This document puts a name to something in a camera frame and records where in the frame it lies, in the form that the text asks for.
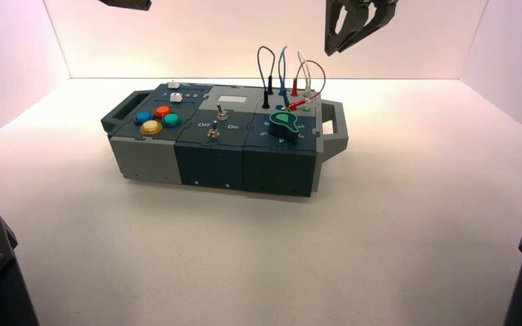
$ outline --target round arcade button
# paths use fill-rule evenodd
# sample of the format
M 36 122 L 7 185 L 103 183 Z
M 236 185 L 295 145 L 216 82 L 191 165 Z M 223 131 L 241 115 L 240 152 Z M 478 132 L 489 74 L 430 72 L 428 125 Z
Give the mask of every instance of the round arcade button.
M 163 130 L 163 125 L 159 121 L 148 120 L 141 126 L 141 134 L 158 134 Z
M 140 126 L 145 123 L 145 121 L 148 121 L 151 119 L 151 115 L 149 112 L 139 112 L 137 116 L 135 117 L 135 125 Z
M 181 120 L 179 119 L 179 116 L 171 113 L 165 116 L 165 119 L 163 119 L 163 124 L 167 128 L 176 127 L 181 124 Z
M 157 110 L 155 110 L 155 120 L 161 120 L 170 113 L 171 109 L 169 107 L 158 107 Z

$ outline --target black plug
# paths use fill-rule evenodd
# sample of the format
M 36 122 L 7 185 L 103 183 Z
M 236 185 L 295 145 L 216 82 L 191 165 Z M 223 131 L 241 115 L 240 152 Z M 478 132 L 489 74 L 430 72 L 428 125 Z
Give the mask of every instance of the black plug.
M 273 76 L 269 76 L 269 95 L 273 95 Z
M 262 108 L 263 109 L 268 109 L 270 107 L 271 106 L 269 105 L 269 93 L 265 90 L 263 92 L 263 106 L 262 106 Z

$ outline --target yellow button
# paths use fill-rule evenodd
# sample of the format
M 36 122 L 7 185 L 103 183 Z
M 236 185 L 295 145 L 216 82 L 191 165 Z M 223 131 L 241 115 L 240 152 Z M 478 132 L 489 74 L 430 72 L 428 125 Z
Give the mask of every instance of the yellow button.
M 141 134 L 158 134 L 163 130 L 163 125 L 159 121 L 145 121 L 141 126 Z

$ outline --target control box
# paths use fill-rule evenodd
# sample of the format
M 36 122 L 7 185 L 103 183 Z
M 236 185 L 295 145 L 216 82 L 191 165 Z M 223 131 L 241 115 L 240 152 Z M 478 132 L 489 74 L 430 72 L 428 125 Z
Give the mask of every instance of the control box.
M 322 164 L 347 148 L 347 125 L 343 105 L 320 95 L 295 109 L 277 90 L 265 101 L 260 87 L 169 82 L 133 92 L 101 123 L 125 178 L 310 196 Z

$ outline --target white backdrop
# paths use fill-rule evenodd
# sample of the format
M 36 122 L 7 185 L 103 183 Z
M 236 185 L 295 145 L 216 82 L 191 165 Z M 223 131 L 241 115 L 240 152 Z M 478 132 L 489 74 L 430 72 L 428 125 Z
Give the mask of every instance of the white backdrop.
M 522 123 L 522 1 L 489 1 L 462 79 Z
M 486 0 L 401 0 L 391 24 L 332 58 L 325 0 L 45 1 L 72 77 L 257 77 L 265 43 L 304 50 L 331 77 L 457 78 Z
M 41 0 L 0 0 L 0 127 L 68 78 Z

